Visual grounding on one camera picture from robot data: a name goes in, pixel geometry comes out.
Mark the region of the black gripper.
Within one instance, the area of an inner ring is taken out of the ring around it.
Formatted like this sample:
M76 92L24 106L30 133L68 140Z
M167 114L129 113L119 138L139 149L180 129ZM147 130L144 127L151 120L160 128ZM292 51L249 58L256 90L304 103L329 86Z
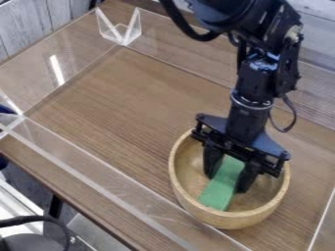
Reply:
M264 126L243 118L228 118L197 114L191 137L203 144L204 174L212 179L225 156L244 163L237 178L236 192L245 193L259 175L277 177L291 154L275 142Z

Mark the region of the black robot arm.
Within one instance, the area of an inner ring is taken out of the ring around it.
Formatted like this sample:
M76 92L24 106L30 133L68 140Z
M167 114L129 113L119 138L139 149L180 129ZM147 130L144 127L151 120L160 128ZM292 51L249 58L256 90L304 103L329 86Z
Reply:
M279 176L291 159L265 126L273 101L288 98L300 79L301 16L287 0L191 0L189 5L207 37L224 33L237 48L229 115L199 114L192 136L203 142L208 177L224 156L244 163L236 189L245 192L257 176Z

